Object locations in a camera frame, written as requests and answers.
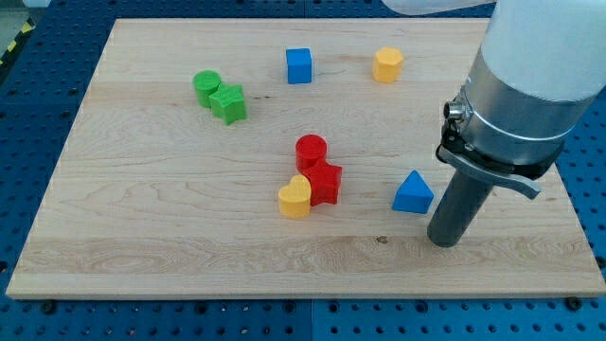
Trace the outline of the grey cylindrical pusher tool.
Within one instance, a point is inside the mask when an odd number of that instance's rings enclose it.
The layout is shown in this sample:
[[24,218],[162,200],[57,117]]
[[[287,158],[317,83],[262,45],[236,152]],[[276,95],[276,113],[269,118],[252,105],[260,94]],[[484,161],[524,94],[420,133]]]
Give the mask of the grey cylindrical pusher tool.
[[493,185],[473,179],[457,170],[427,227],[430,241],[440,247],[455,246],[485,203],[492,188]]

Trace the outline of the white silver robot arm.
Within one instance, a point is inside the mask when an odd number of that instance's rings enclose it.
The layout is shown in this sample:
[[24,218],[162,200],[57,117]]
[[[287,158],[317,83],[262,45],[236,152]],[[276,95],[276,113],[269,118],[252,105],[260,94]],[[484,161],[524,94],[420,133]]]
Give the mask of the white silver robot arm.
[[455,169],[427,227],[452,247],[495,187],[529,199],[605,87],[603,0],[497,0],[472,67],[443,106],[437,158]]

